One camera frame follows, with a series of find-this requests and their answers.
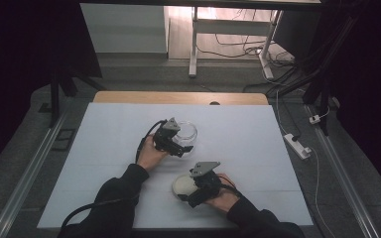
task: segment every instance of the white tabletop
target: white tabletop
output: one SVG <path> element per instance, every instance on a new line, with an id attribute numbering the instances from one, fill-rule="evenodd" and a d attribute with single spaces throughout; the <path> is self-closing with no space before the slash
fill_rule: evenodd
<path id="1" fill-rule="evenodd" d="M 90 103 L 39 228 L 59 228 L 73 210 L 91 203 L 100 187 L 134 163 L 141 138 L 159 120 L 192 121 L 194 152 L 167 157 L 143 184 L 135 228 L 222 228 L 234 224 L 202 204 L 192 209 L 172 193 L 172 183 L 196 162 L 219 161 L 258 209 L 281 221 L 312 225 L 303 194 L 271 106 Z M 70 223 L 80 222 L 87 212 Z"/>

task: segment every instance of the wall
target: wall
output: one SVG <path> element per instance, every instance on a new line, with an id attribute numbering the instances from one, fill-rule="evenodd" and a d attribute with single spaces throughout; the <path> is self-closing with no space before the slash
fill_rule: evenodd
<path id="1" fill-rule="evenodd" d="M 97 53 L 162 53 L 168 51 L 168 8 L 81 4 Z"/>

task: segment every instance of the floor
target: floor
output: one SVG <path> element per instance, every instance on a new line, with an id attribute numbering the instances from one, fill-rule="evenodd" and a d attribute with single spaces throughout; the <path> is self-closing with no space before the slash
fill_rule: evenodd
<path id="1" fill-rule="evenodd" d="M 233 14 L 237 14 L 237 12 L 232 12 L 228 17 L 233 18 L 235 16 Z M 174 44 L 172 38 L 175 34 L 181 35 L 178 32 L 175 33 L 174 28 L 171 27 L 171 46 Z M 236 42 L 242 42 L 241 40 L 241 37 L 233 39 Z M 200 46 L 222 54 L 232 55 L 242 52 L 239 48 L 229 52 L 228 50 L 231 49 L 229 47 L 220 48 L 215 38 L 211 38 L 210 41 L 201 41 Z M 199 55 L 201 60 L 197 65 L 198 76 L 190 80 L 188 77 L 189 60 L 186 59 L 188 55 L 186 51 L 178 53 L 172 50 L 170 59 L 100 58 L 103 79 L 96 80 L 110 90 L 140 91 L 241 92 L 247 84 L 256 84 L 256 86 L 246 88 L 246 92 L 266 93 L 277 85 L 263 78 L 260 63 L 253 57 L 230 60 L 220 59 L 217 56 L 204 59 L 202 55 Z M 278 76 L 288 70 L 288 67 L 273 68 L 274 74 Z M 298 77 L 299 75 L 295 73 L 289 80 L 297 80 Z M 276 83 L 281 83 L 279 85 L 281 87 L 285 86 L 281 80 Z M 96 93 L 95 89 L 80 80 L 75 80 L 75 84 L 79 89 L 76 97 L 61 96 L 63 109 L 69 109 L 61 126 L 61 130 L 65 132 L 77 131 L 86 106 Z M 302 227 L 302 229 L 306 237 L 366 237 L 334 175 L 329 159 L 318 142 L 315 127 L 308 122 L 309 116 L 306 112 L 306 105 L 301 100 L 302 94 L 303 88 L 278 101 L 275 97 L 269 98 L 277 116 L 280 115 L 283 128 L 289 133 L 302 133 L 301 142 L 314 148 L 317 152 L 317 157 L 301 161 L 288 148 L 296 175 L 305 192 L 307 205 L 311 209 L 311 216 L 316 224 L 312 227 Z M 49 110 L 47 110 L 49 104 L 50 88 L 48 86 L 33 93 L 30 111 L 0 156 L 0 214 L 24 170 L 49 132 L 48 126 L 51 119 Z M 311 105 L 310 108 L 317 109 L 315 105 Z M 367 157 L 341 128 L 335 117 L 336 111 L 337 107 L 331 104 L 328 115 L 330 138 L 381 237 L 381 177 Z M 52 143 L 52 149 L 49 150 L 41 165 L 37 178 L 28 191 L 26 199 L 22 202 L 20 211 L 9 226 L 6 237 L 57 236 L 55 231 L 39 230 L 36 226 L 64 165 L 69 145 L 69 140 L 64 140 L 63 136 Z"/>

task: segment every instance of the black sleeve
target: black sleeve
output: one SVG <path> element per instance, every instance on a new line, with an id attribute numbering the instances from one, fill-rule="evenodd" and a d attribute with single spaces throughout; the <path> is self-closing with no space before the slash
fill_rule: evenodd
<path id="1" fill-rule="evenodd" d="M 239 226 L 241 237 L 305 237 L 298 225 L 280 222 L 269 210 L 259 211 L 246 197 L 241 197 L 230 208 L 227 219 Z"/>
<path id="2" fill-rule="evenodd" d="M 112 178 L 101 187 L 94 202 L 125 200 L 92 208 L 83 221 L 68 225 L 58 237 L 129 237 L 141 184 L 148 177 L 142 167 L 129 165 L 121 178 Z"/>

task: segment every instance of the power strip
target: power strip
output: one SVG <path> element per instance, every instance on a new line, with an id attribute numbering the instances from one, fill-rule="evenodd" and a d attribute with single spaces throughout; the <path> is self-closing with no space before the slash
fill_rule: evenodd
<path id="1" fill-rule="evenodd" d="M 312 151 L 309 147 L 303 147 L 302 144 L 298 140 L 293 140 L 295 138 L 292 134 L 287 134 L 284 136 L 286 142 L 293 148 L 296 154 L 300 157 L 300 159 L 304 160 L 311 156 L 310 152 Z"/>

